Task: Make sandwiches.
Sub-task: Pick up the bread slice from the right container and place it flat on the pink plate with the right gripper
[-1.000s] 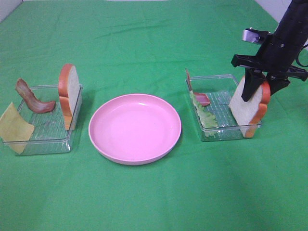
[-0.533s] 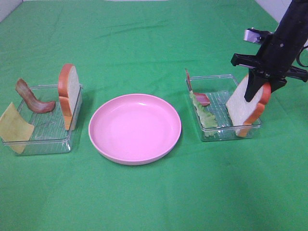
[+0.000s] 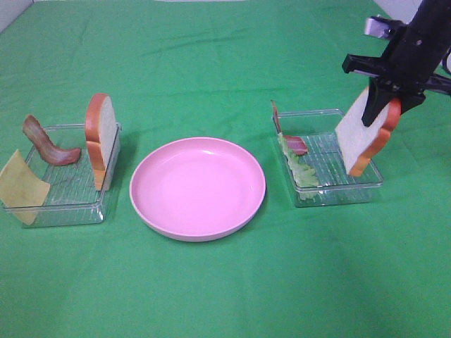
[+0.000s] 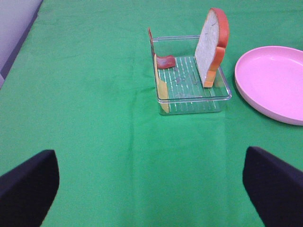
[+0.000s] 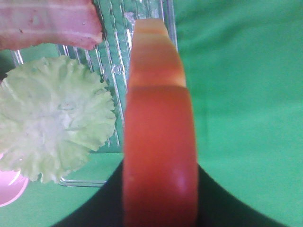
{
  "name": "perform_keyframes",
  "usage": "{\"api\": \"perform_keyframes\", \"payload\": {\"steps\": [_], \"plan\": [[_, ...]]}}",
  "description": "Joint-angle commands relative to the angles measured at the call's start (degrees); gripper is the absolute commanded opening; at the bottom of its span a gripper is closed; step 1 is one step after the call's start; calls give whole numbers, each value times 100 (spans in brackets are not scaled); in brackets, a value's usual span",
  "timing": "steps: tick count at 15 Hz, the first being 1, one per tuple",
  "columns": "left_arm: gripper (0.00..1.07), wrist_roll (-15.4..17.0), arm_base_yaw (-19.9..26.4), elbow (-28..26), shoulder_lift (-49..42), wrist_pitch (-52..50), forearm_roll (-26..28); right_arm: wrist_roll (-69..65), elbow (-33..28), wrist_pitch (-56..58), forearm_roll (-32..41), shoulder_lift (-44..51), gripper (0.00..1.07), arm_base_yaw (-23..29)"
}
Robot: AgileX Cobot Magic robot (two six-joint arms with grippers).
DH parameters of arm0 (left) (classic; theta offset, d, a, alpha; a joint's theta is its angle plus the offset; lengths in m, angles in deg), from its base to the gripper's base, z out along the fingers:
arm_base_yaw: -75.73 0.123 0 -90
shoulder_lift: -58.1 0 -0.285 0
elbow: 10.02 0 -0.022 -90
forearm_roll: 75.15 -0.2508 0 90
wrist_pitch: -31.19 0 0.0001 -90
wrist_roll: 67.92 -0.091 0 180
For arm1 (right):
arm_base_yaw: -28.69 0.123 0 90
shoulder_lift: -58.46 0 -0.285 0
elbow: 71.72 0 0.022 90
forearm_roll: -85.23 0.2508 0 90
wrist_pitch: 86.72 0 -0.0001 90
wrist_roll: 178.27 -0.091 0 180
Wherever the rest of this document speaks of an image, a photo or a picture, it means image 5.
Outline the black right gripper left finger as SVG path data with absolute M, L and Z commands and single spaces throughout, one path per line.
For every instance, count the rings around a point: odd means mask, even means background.
M 54 226 L 122 227 L 122 169 L 123 162 L 87 202 Z

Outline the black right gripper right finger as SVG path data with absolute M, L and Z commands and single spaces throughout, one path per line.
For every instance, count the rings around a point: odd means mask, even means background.
M 241 202 L 215 180 L 200 165 L 198 169 L 197 227 L 283 227 Z

